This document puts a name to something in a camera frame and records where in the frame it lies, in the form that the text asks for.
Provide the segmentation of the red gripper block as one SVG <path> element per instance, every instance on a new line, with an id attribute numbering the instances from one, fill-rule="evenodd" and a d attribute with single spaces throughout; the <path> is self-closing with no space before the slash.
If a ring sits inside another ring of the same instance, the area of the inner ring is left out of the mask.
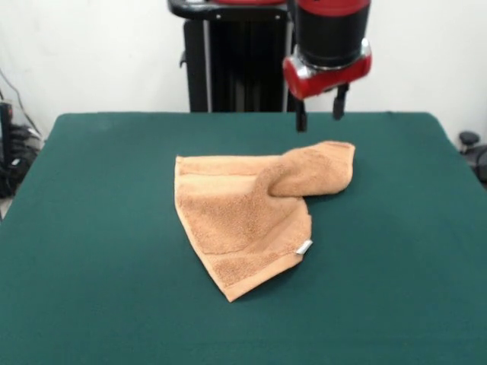
<path id="1" fill-rule="evenodd" d="M 297 47 L 283 61 L 283 74 L 294 100 L 296 113 L 296 129 L 307 131 L 307 113 L 304 101 L 337 87 L 333 102 L 333 118 L 340 120 L 345 114 L 346 96 L 349 84 L 364 78 L 371 70 L 372 53 L 369 41 L 364 38 L 358 58 L 352 63 L 335 68 L 319 68 L 304 62 L 304 57 Z"/>

